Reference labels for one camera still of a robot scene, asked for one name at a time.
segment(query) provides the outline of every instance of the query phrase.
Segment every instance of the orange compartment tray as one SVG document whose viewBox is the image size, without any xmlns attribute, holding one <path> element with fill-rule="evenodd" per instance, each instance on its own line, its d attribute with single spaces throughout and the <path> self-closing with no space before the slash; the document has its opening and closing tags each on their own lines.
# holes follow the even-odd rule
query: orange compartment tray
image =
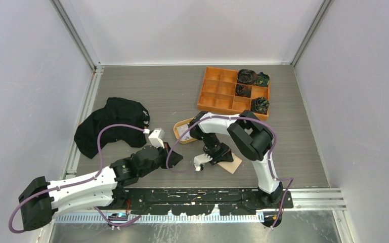
<svg viewBox="0 0 389 243">
<path fill-rule="evenodd" d="M 233 115 L 250 110 L 253 99 L 265 97 L 270 100 L 270 83 L 268 87 L 248 85 L 248 89 L 251 89 L 250 98 L 236 96 L 237 72 L 237 70 L 207 67 L 197 101 L 197 109 Z M 260 120 L 267 120 L 269 110 L 270 108 L 266 114 L 254 114 Z"/>
</svg>

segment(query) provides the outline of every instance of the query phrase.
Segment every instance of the white wall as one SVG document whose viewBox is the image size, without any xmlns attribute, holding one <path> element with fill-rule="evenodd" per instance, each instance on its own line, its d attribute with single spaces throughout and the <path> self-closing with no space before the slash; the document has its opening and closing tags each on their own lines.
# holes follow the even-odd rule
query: white wall
<svg viewBox="0 0 389 243">
<path fill-rule="evenodd" d="M 121 65 L 290 63 L 322 0 L 62 2 L 101 63 Z"/>
<path fill-rule="evenodd" d="M 389 1 L 334 1 L 296 72 L 359 242 L 389 242 Z"/>
<path fill-rule="evenodd" d="M 0 1 L 0 242 L 37 236 L 8 218 L 33 178 L 61 175 L 90 77 L 49 1 Z"/>
</svg>

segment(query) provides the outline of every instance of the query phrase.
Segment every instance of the cardboard piece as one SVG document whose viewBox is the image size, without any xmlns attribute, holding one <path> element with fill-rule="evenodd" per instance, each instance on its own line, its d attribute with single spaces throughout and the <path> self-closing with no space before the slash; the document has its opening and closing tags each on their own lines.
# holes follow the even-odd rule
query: cardboard piece
<svg viewBox="0 0 389 243">
<path fill-rule="evenodd" d="M 242 160 L 237 157 L 234 153 L 232 153 L 233 162 L 219 162 L 218 165 L 223 167 L 224 170 L 234 174 L 239 165 L 242 163 Z"/>
</svg>

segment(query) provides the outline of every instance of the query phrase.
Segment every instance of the black garment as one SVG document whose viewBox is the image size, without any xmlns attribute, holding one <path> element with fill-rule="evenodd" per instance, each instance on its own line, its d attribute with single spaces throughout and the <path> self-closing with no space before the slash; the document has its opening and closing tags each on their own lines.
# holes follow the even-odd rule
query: black garment
<svg viewBox="0 0 389 243">
<path fill-rule="evenodd" d="M 89 158 L 98 153 L 99 132 L 112 124 L 128 124 L 138 128 L 150 125 L 150 115 L 145 107 L 136 101 L 123 98 L 108 98 L 104 108 L 94 111 L 76 129 L 74 141 L 79 151 Z M 141 131 L 115 127 L 106 130 L 101 136 L 101 148 L 107 143 L 124 140 L 130 147 L 140 148 L 147 141 Z"/>
</svg>

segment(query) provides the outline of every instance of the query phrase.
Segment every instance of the robotic arm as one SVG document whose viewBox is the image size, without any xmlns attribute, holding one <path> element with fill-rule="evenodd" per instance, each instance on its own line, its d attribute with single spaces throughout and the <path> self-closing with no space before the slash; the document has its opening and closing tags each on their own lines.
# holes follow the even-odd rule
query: robotic arm
<svg viewBox="0 0 389 243">
<path fill-rule="evenodd" d="M 92 207 L 105 210 L 122 208 L 128 198 L 124 187 L 136 183 L 140 177 L 148 175 L 153 170 L 166 169 L 165 161 L 170 147 L 168 143 L 163 143 L 157 137 L 151 139 L 151 136 L 157 133 L 154 131 L 149 138 L 153 145 L 153 141 L 155 141 L 160 146 L 145 146 L 130 157 L 117 160 L 105 167 L 95 180 L 50 191 L 27 202 L 20 209 L 23 229 L 29 231 L 41 228 L 60 215 L 80 209 Z M 170 155 L 169 165 L 175 166 L 182 158 L 180 154 L 173 152 Z M 31 195 L 43 190 L 60 188 L 92 178 L 96 173 L 49 182 L 44 176 L 35 178 L 19 196 L 19 202 L 21 203 Z"/>
<path fill-rule="evenodd" d="M 216 116 L 213 113 L 202 111 L 190 122 L 189 126 L 203 118 Z M 249 121 L 236 119 L 248 117 L 258 119 L 251 111 L 244 111 L 237 115 L 226 115 L 229 119 L 210 118 L 201 121 L 191 131 L 190 136 L 205 143 L 205 154 L 197 156 L 194 166 L 197 171 L 202 169 L 203 163 L 216 164 L 221 161 L 233 161 L 230 148 L 221 143 L 215 133 L 229 135 L 237 148 L 247 159 L 252 161 L 255 173 L 258 177 L 258 187 L 263 192 L 262 202 L 266 207 L 272 207 L 279 202 L 283 193 L 282 183 L 274 179 L 276 174 L 273 165 L 270 148 L 272 147 L 273 134 L 266 127 Z"/>
</svg>

